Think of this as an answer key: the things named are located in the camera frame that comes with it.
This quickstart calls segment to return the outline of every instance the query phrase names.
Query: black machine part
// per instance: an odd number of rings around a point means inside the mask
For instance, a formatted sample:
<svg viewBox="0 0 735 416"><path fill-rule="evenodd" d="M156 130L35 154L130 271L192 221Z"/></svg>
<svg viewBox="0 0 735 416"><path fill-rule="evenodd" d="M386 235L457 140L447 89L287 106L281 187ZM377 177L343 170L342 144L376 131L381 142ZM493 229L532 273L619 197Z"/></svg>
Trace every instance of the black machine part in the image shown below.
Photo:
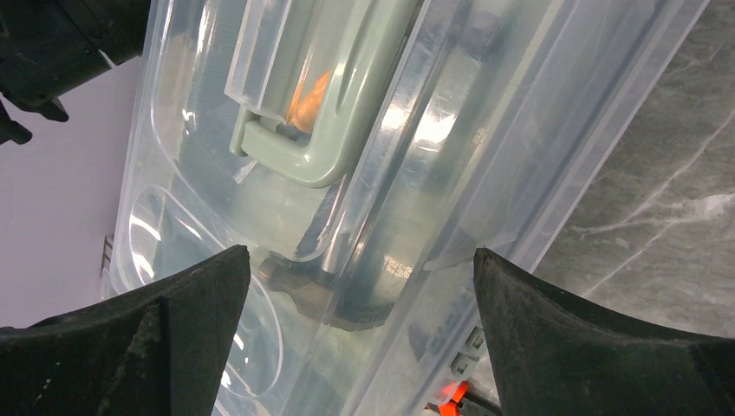
<svg viewBox="0 0 735 416"><path fill-rule="evenodd" d="M235 246L88 308L0 328L0 414L211 414L249 264Z"/></svg>
<svg viewBox="0 0 735 416"><path fill-rule="evenodd" d="M735 414L735 340L618 314L487 249L474 267L503 414Z"/></svg>
<svg viewBox="0 0 735 416"><path fill-rule="evenodd" d="M17 108L66 121L58 97L140 55L150 0L0 2L0 93ZM0 102L0 144L31 132Z"/></svg>

